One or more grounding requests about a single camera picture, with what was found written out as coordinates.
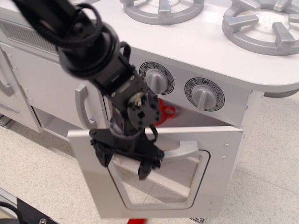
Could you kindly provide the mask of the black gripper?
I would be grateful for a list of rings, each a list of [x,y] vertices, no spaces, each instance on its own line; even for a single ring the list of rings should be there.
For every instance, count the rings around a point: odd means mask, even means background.
[[[138,169],[139,180],[145,180],[153,169],[161,167],[164,152],[155,145],[156,130],[154,130],[153,140],[148,139],[145,131],[120,138],[113,135],[110,129],[91,129],[89,136],[92,138],[90,143],[95,154],[105,168],[108,167],[114,154],[141,162]]]

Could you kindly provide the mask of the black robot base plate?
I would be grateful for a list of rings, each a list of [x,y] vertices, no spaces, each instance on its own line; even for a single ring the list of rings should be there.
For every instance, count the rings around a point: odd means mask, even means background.
[[[17,218],[1,218],[1,224],[58,224],[54,219],[17,198],[17,207],[0,202],[0,206],[11,210]]]

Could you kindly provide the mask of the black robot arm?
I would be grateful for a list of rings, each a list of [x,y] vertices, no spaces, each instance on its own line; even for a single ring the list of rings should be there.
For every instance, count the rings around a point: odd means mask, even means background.
[[[15,5],[32,28],[56,46],[60,64],[70,75],[96,86],[113,106],[108,129],[91,129],[91,145],[100,164],[107,167],[114,154],[138,160],[140,180],[159,168],[164,152],[149,140],[154,123],[160,120],[156,94],[129,63],[131,48],[102,22],[98,12],[90,19],[84,9],[67,0],[17,0]]]

